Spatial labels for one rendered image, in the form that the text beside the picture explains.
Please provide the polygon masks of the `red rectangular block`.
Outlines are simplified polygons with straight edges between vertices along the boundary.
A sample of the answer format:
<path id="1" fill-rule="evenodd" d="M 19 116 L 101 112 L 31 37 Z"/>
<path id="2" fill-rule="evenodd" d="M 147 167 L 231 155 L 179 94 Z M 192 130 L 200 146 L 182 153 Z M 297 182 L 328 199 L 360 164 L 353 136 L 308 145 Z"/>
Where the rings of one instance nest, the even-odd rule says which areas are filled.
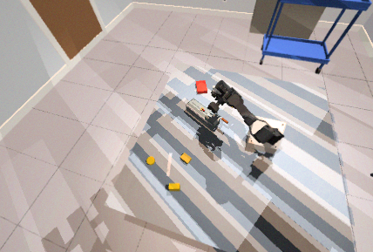
<path id="1" fill-rule="evenodd" d="M 205 80 L 196 81 L 197 93 L 207 93 L 207 85 Z"/>

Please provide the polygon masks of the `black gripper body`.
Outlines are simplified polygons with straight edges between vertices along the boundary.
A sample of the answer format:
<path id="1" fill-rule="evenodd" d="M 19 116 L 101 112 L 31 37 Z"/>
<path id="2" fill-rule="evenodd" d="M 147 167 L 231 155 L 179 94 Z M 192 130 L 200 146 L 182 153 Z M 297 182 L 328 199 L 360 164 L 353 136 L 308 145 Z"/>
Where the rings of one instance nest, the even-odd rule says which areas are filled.
<path id="1" fill-rule="evenodd" d="M 219 105 L 224 105 L 226 102 L 224 101 L 224 98 L 222 98 L 224 95 L 222 94 L 221 98 L 217 99 L 217 103 L 211 102 L 208 107 L 213 113 L 217 113 L 219 111 Z"/>

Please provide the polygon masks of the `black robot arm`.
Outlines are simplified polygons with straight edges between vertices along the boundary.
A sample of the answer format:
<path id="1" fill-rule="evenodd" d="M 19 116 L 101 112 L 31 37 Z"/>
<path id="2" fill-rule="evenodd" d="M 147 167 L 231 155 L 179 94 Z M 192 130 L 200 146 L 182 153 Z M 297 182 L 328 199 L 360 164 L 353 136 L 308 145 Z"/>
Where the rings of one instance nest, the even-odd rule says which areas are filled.
<path id="1" fill-rule="evenodd" d="M 267 121 L 262 119 L 257 119 L 244 105 L 244 100 L 242 96 L 232 87 L 220 80 L 214 89 L 211 91 L 211 96 L 216 97 L 217 99 L 221 98 L 222 94 L 224 95 L 224 101 L 234 109 L 236 109 L 243 121 L 248 125 L 250 134 L 261 144 L 269 143 L 271 146 L 282 139 L 284 136 L 278 131 L 278 128 L 273 128 Z M 266 125 L 261 128 L 257 133 L 253 134 L 251 125 L 259 120 L 266 123 Z"/>

